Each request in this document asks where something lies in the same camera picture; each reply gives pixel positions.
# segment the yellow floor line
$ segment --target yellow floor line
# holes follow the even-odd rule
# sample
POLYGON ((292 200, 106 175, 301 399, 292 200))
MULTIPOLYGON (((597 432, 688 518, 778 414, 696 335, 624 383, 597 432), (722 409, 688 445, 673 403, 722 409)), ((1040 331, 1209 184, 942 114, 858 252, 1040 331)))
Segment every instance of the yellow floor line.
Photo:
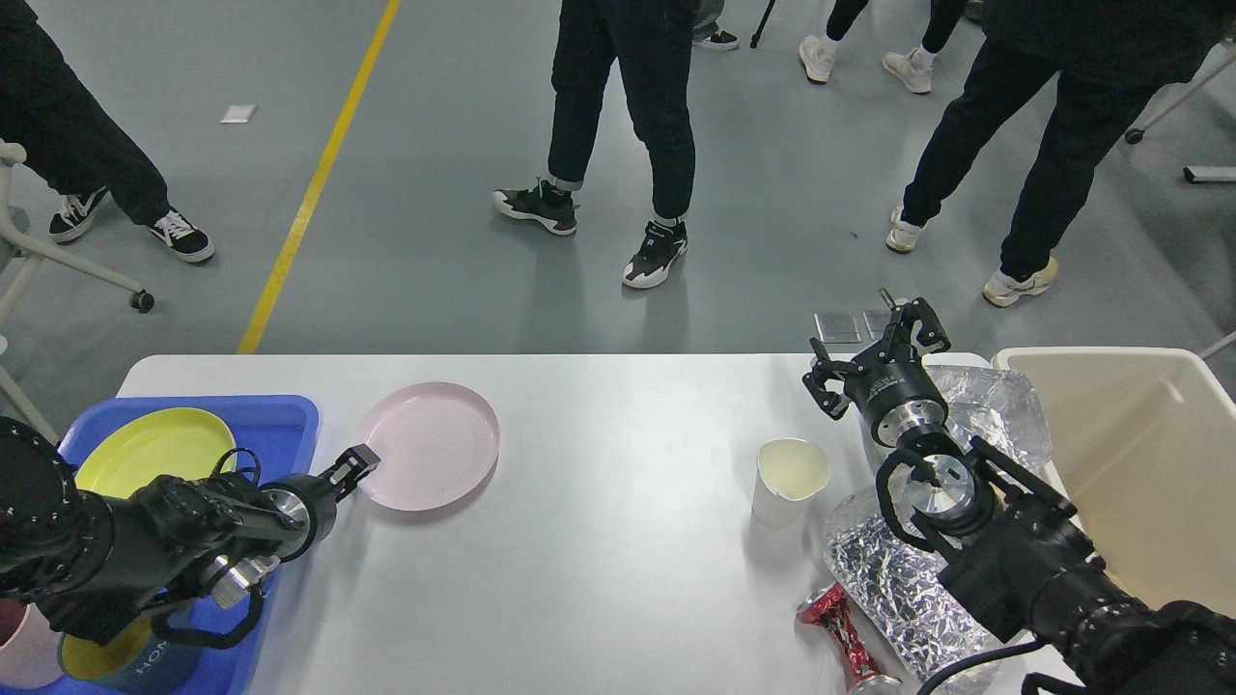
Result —
POLYGON ((274 303, 279 301, 283 283, 288 279, 292 262, 297 257, 305 229, 309 226, 309 220, 313 219, 314 209, 318 207, 318 198, 321 197, 321 190, 326 187, 326 179, 330 178, 330 169, 335 166, 335 160, 339 157, 339 148, 344 143, 344 137, 347 136, 349 126, 352 125, 352 116, 356 114, 356 106, 361 103, 361 95, 365 94, 365 85, 370 80, 373 63, 377 62, 378 53, 382 52, 382 43, 386 41, 387 31, 391 28, 391 22, 394 21, 394 15, 399 11, 399 1, 389 0, 386 11, 382 12, 378 28, 373 32, 368 51, 365 52, 365 59, 361 61, 361 67, 356 70, 356 79, 352 80, 352 88, 347 93, 347 99, 344 100, 344 108, 339 111, 339 119, 335 120, 334 130, 330 131, 330 140, 326 141, 326 148, 323 150, 321 160, 318 161, 318 169, 314 172, 313 179, 309 182, 309 188, 305 190, 305 197, 300 202, 300 209, 297 210, 297 218, 292 223, 292 229, 288 230, 288 237, 283 241, 283 250, 279 251, 279 257, 274 261, 274 268, 271 270, 271 276, 266 281, 262 297, 257 301, 253 315, 248 319, 245 338, 241 339, 240 348, 236 349, 236 352, 240 355, 252 355, 257 351, 258 343, 262 341, 262 334, 266 333, 266 324, 271 320, 274 303))

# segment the jeans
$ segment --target jeans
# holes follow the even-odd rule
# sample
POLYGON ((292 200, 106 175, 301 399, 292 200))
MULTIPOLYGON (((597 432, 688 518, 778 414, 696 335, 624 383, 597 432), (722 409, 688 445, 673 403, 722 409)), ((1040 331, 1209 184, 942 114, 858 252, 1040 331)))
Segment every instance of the jeans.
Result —
MULTIPOLYGON (((837 0, 832 14, 828 15, 828 23, 824 33, 833 41, 840 41, 845 32, 858 19, 868 0, 837 0)), ((933 0, 931 5, 931 20, 927 22, 927 31, 923 32, 923 48, 932 53, 939 53, 948 37, 953 36, 957 21, 962 19, 962 10, 965 9, 967 0, 933 0)))
POLYGON ((693 23, 693 0, 562 0, 550 177, 582 184, 617 58, 627 110, 653 166, 653 210, 666 219, 686 214, 695 183, 687 113, 693 23))
POLYGON ((696 11, 696 22, 692 38, 702 41, 721 31, 717 26, 717 17, 726 10, 726 0, 700 0, 700 10, 696 11))
POLYGON ((162 174, 33 22, 0 27, 0 139, 22 145, 26 166, 62 195, 106 185, 146 226, 171 209, 162 174))
POLYGON ((1000 249, 1000 270, 1014 279, 1025 281, 1047 267, 1052 249, 1090 194, 1095 167, 1158 87, 1122 89, 1086 82, 1043 58, 984 43, 964 92, 944 109, 923 150, 902 198, 901 219, 922 226, 939 214, 941 203, 957 190, 983 146, 1057 73, 1056 109, 1000 249))

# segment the black jacket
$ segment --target black jacket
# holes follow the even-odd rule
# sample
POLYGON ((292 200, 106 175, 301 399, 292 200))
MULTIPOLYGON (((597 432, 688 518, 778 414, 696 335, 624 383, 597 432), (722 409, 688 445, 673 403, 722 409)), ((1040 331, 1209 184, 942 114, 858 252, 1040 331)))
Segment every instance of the black jacket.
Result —
POLYGON ((986 0, 999 46, 1111 87, 1189 82, 1231 22, 1236 0, 986 0))
POLYGON ((0 0, 0 26, 32 25, 38 20, 25 0, 0 0))

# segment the caster wheel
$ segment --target caster wheel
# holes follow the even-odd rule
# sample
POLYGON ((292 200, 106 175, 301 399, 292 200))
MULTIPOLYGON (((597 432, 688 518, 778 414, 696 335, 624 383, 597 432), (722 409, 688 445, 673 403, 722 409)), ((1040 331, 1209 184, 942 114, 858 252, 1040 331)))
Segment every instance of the caster wheel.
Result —
POLYGON ((137 309, 138 314, 145 314, 154 307, 154 296, 140 289, 129 298, 129 305, 137 309))

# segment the gray floor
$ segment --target gray floor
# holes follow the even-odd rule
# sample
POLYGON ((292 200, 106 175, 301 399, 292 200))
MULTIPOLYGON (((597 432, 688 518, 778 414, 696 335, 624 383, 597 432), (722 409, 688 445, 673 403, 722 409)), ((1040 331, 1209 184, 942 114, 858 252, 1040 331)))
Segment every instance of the gray floor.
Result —
MULTIPOLYGON (((386 2, 32 5, 219 247, 188 267, 114 208, 70 246, 140 277, 158 302, 147 315, 124 291, 44 266, 4 326, 2 360, 63 430, 143 356, 237 350, 386 2), (253 122, 218 124, 230 104, 257 104, 253 122)), ((403 2, 260 352, 806 351, 815 312, 879 307, 880 287, 927 297, 955 349, 988 356, 1022 345, 1201 350, 1236 329, 1236 188, 1180 177, 1185 164, 1236 164, 1230 75, 1142 143, 1114 150, 1058 250, 1058 286, 999 310, 979 289, 1052 88, 988 146, 920 249, 896 256, 883 245, 889 209, 981 32, 963 22, 934 92, 912 96, 879 61, 917 43, 927 4, 875 0, 833 80, 812 87, 796 47, 818 30, 819 6, 782 0, 751 51, 764 2, 732 0, 722 23, 743 48, 693 56, 691 254, 639 293, 619 276, 650 213, 650 177, 617 74, 580 232, 552 237, 489 205, 492 188, 529 185, 545 167, 557 2, 518 6, 403 2)), ((41 230, 56 197, 21 169, 12 204, 41 230)), ((1236 356, 1211 366, 1231 391, 1236 356)))

